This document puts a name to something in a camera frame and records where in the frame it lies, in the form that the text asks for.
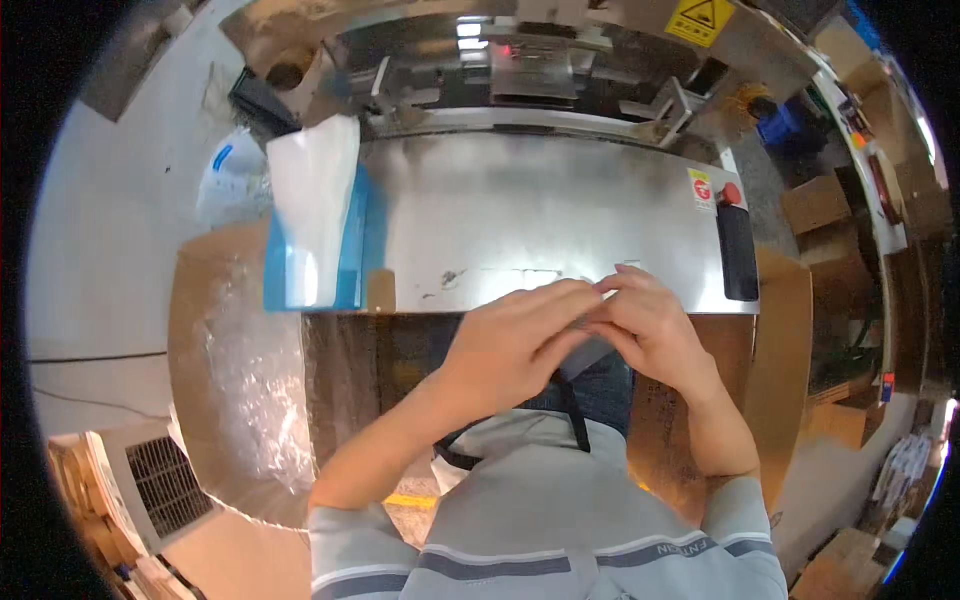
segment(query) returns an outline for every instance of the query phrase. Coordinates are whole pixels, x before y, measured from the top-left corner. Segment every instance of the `left hand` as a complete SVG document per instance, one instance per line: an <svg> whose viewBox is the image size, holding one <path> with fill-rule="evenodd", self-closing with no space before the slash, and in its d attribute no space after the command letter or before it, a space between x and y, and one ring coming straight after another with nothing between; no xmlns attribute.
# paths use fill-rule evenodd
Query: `left hand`
<svg viewBox="0 0 960 600"><path fill-rule="evenodd" d="M539 394L590 337L569 326L602 302L589 283L561 279L472 310L430 379L441 384L440 397L464 424L514 408Z"/></svg>

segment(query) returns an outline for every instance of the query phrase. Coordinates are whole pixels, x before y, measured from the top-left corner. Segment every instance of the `metal work surface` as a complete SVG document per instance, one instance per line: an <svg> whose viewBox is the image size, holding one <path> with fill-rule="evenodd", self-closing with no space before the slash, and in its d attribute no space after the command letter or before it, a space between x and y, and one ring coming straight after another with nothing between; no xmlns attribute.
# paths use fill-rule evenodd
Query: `metal work surface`
<svg viewBox="0 0 960 600"><path fill-rule="evenodd" d="M363 150L387 198L385 267L398 312L464 311L617 262L659 277L690 313L756 314L728 300L712 189L735 173L625 144L482 132L381 139Z"/></svg>

